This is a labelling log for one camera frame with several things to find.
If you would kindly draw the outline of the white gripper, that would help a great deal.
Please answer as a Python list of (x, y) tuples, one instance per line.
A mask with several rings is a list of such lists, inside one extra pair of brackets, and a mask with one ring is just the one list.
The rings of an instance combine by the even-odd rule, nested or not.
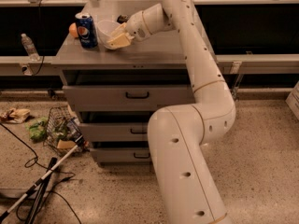
[(120, 49), (131, 45), (132, 40), (144, 41), (151, 36), (151, 33), (145, 23), (143, 12), (139, 11), (132, 15), (125, 23), (120, 24), (112, 33), (107, 41), (110, 49)]

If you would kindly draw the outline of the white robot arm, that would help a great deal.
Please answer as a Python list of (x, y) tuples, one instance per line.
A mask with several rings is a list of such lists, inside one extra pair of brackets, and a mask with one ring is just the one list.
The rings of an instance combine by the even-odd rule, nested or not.
[(170, 28), (178, 32), (195, 102), (166, 106), (149, 119), (148, 142), (169, 224), (233, 224), (200, 146), (224, 136), (235, 122), (235, 102), (192, 0), (163, 0), (114, 30), (118, 49)]

